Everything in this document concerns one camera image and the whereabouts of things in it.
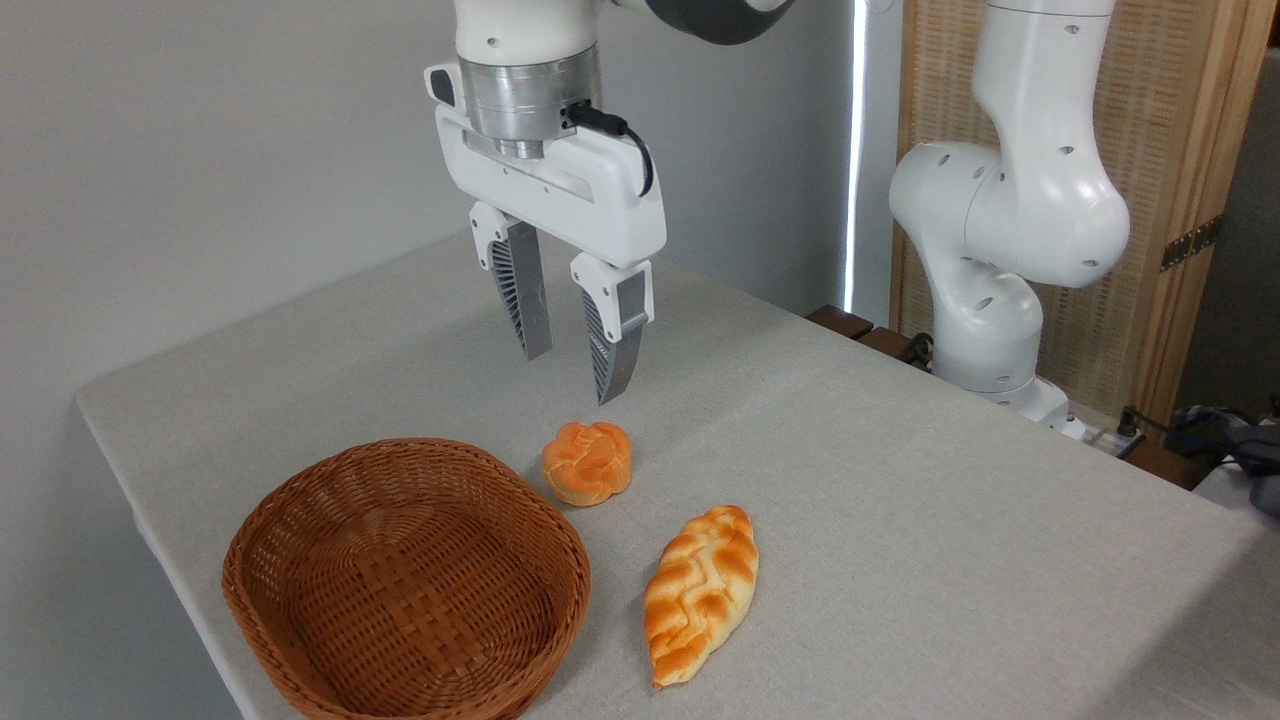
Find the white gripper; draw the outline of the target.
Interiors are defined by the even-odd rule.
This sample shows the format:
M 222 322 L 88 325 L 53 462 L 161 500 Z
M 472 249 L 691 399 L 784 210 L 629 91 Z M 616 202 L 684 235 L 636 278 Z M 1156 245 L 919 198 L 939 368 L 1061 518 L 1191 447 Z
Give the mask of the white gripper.
M 667 241 L 659 179 L 644 193 L 637 147 L 589 128 L 544 141 L 540 158 L 503 154 L 465 111 L 458 63 L 429 67 L 424 81 L 436 101 L 447 169 L 460 190 L 483 201 L 468 214 L 477 260 L 529 361 L 552 348 L 538 229 L 585 251 L 570 270 L 582 292 L 596 401 L 608 404 L 627 388 L 643 329 L 655 319 L 646 259 Z

